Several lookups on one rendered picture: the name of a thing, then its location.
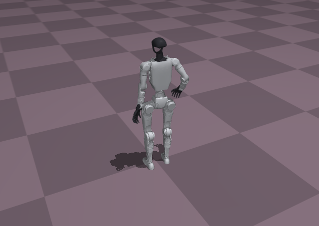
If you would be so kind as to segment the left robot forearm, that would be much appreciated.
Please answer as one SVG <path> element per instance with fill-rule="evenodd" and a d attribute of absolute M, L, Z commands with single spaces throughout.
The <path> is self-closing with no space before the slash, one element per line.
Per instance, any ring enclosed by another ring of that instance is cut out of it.
<path fill-rule="evenodd" d="M 141 90 L 141 84 L 138 84 L 138 104 L 140 104 L 140 109 L 144 107 L 145 101 L 145 91 Z"/>

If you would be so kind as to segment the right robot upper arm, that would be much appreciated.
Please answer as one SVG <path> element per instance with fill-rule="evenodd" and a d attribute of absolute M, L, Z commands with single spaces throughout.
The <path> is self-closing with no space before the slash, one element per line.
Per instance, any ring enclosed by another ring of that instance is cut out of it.
<path fill-rule="evenodd" d="M 172 60 L 172 65 L 175 66 L 176 71 L 181 75 L 180 77 L 181 82 L 186 82 L 189 79 L 189 77 L 186 74 L 180 61 L 177 58 L 170 58 L 170 59 Z"/>

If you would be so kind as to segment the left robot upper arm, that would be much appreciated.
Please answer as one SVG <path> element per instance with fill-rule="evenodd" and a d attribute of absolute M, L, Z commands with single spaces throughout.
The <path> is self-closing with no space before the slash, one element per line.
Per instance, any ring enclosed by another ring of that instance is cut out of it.
<path fill-rule="evenodd" d="M 151 62 L 146 61 L 140 64 L 140 84 L 141 84 L 141 90 L 147 89 L 147 74 L 150 70 Z"/>

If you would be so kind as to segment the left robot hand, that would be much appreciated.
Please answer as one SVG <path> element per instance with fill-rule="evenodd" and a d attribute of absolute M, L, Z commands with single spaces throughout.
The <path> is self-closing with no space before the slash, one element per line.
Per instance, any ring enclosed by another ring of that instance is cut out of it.
<path fill-rule="evenodd" d="M 141 116 L 140 116 L 140 110 L 142 110 L 142 108 L 140 109 L 140 104 L 138 104 L 138 105 L 136 106 L 136 110 L 135 110 L 134 115 L 133 115 L 133 118 L 132 118 L 132 121 L 133 121 L 134 123 L 139 122 L 139 121 L 138 121 L 138 116 L 141 118 Z M 138 124 L 138 123 L 137 123 L 137 124 Z"/>

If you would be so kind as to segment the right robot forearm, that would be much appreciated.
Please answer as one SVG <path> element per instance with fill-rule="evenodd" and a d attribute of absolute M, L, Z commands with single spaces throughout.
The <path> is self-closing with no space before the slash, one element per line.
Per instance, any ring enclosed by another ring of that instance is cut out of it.
<path fill-rule="evenodd" d="M 189 82 L 189 79 L 186 82 L 181 82 L 179 90 L 183 91 L 185 89 L 186 85 L 188 84 L 188 82 Z"/>

